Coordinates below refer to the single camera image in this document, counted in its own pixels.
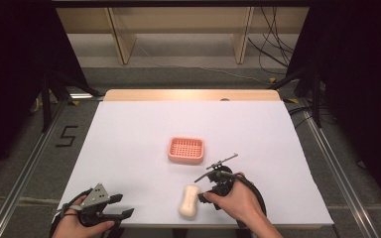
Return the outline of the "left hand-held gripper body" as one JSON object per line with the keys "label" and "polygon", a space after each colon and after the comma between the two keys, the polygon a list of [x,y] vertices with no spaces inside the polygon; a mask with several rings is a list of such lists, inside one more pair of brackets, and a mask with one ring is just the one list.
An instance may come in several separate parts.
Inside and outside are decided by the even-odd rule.
{"label": "left hand-held gripper body", "polygon": [[110,200],[110,195],[102,183],[92,188],[79,206],[80,223],[85,227],[90,227],[104,221],[109,221],[109,218],[103,213],[103,210],[109,204]]}

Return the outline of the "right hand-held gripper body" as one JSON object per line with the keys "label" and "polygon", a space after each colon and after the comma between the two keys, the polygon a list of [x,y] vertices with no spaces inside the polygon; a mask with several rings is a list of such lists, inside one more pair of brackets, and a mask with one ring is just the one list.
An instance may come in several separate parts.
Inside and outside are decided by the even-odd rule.
{"label": "right hand-held gripper body", "polygon": [[215,186],[211,189],[213,193],[219,196],[226,196],[231,191],[233,186],[233,172],[232,169],[227,167],[224,163],[236,157],[237,154],[234,154],[208,167],[210,172],[207,173],[207,177],[210,182],[215,183]]}

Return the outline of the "cream soap bar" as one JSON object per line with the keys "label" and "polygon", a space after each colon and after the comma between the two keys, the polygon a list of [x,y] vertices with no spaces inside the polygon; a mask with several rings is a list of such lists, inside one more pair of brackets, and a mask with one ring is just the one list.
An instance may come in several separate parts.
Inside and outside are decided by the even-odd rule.
{"label": "cream soap bar", "polygon": [[181,216],[184,218],[195,218],[199,194],[200,188],[197,185],[188,184],[184,187],[183,197],[178,209]]}

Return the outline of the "person's right hand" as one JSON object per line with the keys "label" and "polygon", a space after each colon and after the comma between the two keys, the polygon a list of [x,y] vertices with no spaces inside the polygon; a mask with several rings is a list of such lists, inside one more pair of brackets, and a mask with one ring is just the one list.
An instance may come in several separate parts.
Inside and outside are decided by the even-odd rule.
{"label": "person's right hand", "polygon": [[242,173],[237,174],[232,190],[228,195],[219,196],[214,193],[212,197],[213,204],[218,205],[229,216],[241,222],[243,222],[242,218],[249,214],[264,215],[255,193],[242,182],[243,178]]}

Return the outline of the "person's left hand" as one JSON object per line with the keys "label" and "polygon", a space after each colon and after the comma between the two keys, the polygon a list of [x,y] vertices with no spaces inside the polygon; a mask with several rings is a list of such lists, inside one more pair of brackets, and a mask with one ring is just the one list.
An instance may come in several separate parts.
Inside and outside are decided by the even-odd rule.
{"label": "person's left hand", "polygon": [[78,221],[77,211],[69,208],[60,220],[52,238],[93,238],[109,230],[113,225],[113,221],[105,221],[85,227]]}

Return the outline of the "pink soap dish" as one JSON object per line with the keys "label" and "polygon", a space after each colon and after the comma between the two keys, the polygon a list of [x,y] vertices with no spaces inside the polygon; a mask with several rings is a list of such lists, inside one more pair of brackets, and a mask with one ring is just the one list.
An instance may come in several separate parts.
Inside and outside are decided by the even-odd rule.
{"label": "pink soap dish", "polygon": [[203,139],[173,137],[170,140],[168,159],[171,162],[185,165],[199,165],[203,162],[203,157]]}

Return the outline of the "white table cover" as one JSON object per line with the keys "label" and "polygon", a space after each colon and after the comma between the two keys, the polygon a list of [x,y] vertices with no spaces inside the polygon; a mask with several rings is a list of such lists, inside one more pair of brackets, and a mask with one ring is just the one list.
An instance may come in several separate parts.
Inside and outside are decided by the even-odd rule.
{"label": "white table cover", "polygon": [[[204,140],[199,165],[168,159],[173,137]],[[281,101],[144,101],[98,105],[63,193],[68,202],[102,183],[123,195],[109,213],[133,208],[126,227],[233,228],[234,219],[201,203],[195,218],[179,212],[184,187],[209,190],[208,166],[242,172],[260,190],[275,225],[329,225],[332,220],[313,180],[291,117]]]}

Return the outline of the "black metal stand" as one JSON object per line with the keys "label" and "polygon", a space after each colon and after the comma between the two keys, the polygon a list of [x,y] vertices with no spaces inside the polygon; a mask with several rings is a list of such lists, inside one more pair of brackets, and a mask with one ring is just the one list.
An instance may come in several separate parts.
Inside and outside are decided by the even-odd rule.
{"label": "black metal stand", "polygon": [[271,89],[278,90],[291,81],[297,79],[299,82],[294,90],[297,97],[305,97],[309,93],[312,95],[312,113],[313,119],[320,128],[319,105],[320,105],[320,78],[318,71],[314,66],[307,65],[286,75],[278,83],[271,86]]}
{"label": "black metal stand", "polygon": [[41,80],[41,96],[44,115],[43,132],[46,132],[50,128],[53,121],[50,92],[53,93],[58,101],[67,101],[71,99],[71,96],[66,89],[68,86],[76,87],[94,97],[103,96],[103,93],[91,88],[87,82],[81,82],[80,80],[71,78],[59,71],[51,70],[49,73],[45,74]]}

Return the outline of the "black curtain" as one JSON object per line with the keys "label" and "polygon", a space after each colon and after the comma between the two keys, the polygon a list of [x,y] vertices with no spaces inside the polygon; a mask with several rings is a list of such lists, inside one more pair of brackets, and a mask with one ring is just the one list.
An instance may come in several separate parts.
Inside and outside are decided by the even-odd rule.
{"label": "black curtain", "polygon": [[43,81],[86,85],[52,0],[0,0],[0,159]]}
{"label": "black curtain", "polygon": [[313,0],[288,69],[317,64],[325,99],[381,189],[381,0]]}

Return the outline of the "wooden shelf unit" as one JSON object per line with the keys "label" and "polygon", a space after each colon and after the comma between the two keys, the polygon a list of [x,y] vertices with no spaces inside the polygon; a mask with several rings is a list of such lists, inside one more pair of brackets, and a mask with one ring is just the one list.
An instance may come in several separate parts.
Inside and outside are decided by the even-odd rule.
{"label": "wooden shelf unit", "polygon": [[248,37],[266,34],[272,23],[280,34],[298,34],[307,7],[97,7],[62,8],[57,13],[69,34],[109,34],[119,62],[131,58],[139,34],[227,34],[237,63],[244,62]]}

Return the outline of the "metal floor rail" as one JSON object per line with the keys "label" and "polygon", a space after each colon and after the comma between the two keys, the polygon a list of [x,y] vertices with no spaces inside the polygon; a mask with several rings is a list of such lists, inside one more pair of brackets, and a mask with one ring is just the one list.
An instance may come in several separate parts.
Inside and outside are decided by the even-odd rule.
{"label": "metal floor rail", "polygon": [[317,126],[317,123],[314,120],[314,113],[305,112],[305,117],[363,238],[379,238],[379,234],[372,223],[369,213],[364,208],[358,195],[354,191],[353,186],[340,165],[327,137],[322,128]]}
{"label": "metal floor rail", "polygon": [[0,208],[0,238],[4,233],[16,207],[21,195],[23,194],[26,186],[39,163],[41,156],[47,146],[50,137],[52,136],[56,123],[58,122],[62,112],[66,107],[67,101],[60,100],[55,106],[55,110],[51,112],[51,122],[47,128],[40,134],[40,137],[35,144],[35,147],[30,154],[27,162],[24,164],[23,169],[19,173],[12,189],[2,202]]}

